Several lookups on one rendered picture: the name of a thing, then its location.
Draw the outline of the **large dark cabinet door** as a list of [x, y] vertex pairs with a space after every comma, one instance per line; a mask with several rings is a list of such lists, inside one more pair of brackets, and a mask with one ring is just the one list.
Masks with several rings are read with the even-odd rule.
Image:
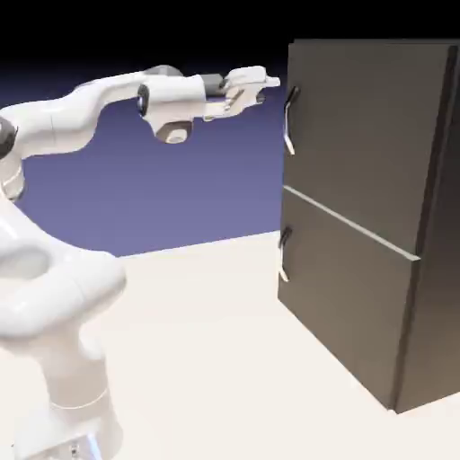
[[456, 48], [441, 43], [293, 43], [286, 185], [417, 254], [456, 58]]

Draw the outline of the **small dark cabinet door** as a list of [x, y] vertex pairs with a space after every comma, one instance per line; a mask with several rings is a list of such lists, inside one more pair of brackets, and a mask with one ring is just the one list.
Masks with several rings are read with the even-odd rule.
[[279, 300], [386, 408], [395, 406], [418, 263], [282, 192]]

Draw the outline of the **dark brown cabinet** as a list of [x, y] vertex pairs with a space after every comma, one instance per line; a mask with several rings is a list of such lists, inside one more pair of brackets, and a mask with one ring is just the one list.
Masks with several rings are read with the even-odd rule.
[[418, 263], [411, 284], [395, 406], [389, 409], [381, 404], [388, 410], [403, 413], [460, 394], [460, 40], [307, 41], [421, 42], [448, 44], [456, 48], [456, 67], [450, 79], [449, 99], [438, 120], [430, 160], [417, 254], [403, 251], [287, 186], [284, 182], [286, 147], [282, 192], [292, 191]]

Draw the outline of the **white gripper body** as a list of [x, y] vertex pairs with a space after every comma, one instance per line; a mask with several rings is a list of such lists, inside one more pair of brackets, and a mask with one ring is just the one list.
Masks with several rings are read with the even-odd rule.
[[224, 79], [225, 114], [240, 114], [258, 104], [258, 94], [266, 87], [267, 71], [263, 66], [231, 70]]

